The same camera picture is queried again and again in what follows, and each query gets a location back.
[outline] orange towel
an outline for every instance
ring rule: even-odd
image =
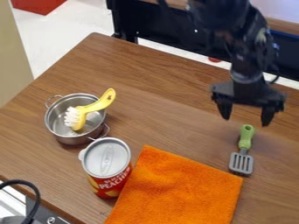
[[[243,179],[144,146],[106,224],[227,224]]]

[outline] can lid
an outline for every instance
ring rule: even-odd
[[[122,172],[129,160],[129,147],[117,138],[108,137],[90,145],[83,163],[89,174],[108,178]]]

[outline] slotted spatula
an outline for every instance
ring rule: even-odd
[[[229,162],[229,169],[239,175],[250,175],[254,170],[254,158],[247,155],[254,137],[254,127],[243,125],[240,129],[240,153],[233,152]]]

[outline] white bristles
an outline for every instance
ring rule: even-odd
[[[74,127],[80,119],[80,111],[76,108],[69,107],[65,115],[65,125],[67,127]]]

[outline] stainless steel pot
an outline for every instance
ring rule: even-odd
[[[96,102],[98,97],[91,94],[55,95],[45,102],[45,126],[63,144],[85,144],[96,138],[105,129],[106,110],[96,111],[87,115],[87,123],[80,131],[73,131],[65,126],[64,117],[68,107],[86,106]]]

